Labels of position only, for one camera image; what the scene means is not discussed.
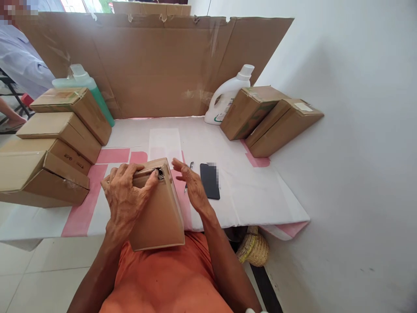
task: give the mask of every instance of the hand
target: hand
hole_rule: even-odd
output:
[[[205,194],[200,176],[176,158],[172,160],[172,165],[174,166],[174,170],[181,172],[182,174],[182,176],[177,176],[176,179],[187,183],[188,197],[190,198],[190,202],[197,213],[200,215],[210,213],[213,208],[211,207]]]
[[[154,170],[143,188],[133,186],[133,174],[143,168],[143,165],[134,163],[122,164],[119,168],[112,168],[110,175],[101,181],[110,207],[106,233],[117,235],[120,241],[127,239],[152,190],[158,184],[158,174]]]

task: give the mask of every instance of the chair leg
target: chair leg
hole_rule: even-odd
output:
[[[19,95],[17,94],[17,92],[14,90],[12,84],[8,83],[7,87],[9,87],[10,91],[12,92],[12,95],[14,95],[14,97],[16,98],[17,102],[19,102],[20,107],[23,109],[23,111],[25,111],[26,115],[27,115],[27,119],[30,119],[31,116],[33,114],[29,113],[29,110],[27,109],[27,107],[24,105],[24,103],[22,102],[22,100],[20,100]]]

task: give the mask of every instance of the person's left hand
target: person's left hand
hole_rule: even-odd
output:
[[[133,174],[143,168],[143,165],[134,163],[122,164],[119,168],[112,168],[110,175],[101,181],[110,207],[106,233],[115,235],[121,242],[129,236],[152,190],[158,184],[158,174],[154,170],[143,188],[133,186]]]

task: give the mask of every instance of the white wall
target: white wall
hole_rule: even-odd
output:
[[[193,14],[208,3],[194,0]],[[208,14],[295,17],[257,85],[326,115],[272,157],[312,219],[293,241],[268,237],[284,310],[411,312],[417,2],[211,0]]]

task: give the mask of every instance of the bottle label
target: bottle label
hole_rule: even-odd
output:
[[[225,111],[223,113],[217,114],[217,116],[214,118],[215,122],[222,122],[225,118],[227,112],[230,109],[230,106],[232,106],[234,98],[230,98],[229,103],[227,104],[227,107],[225,108]]]

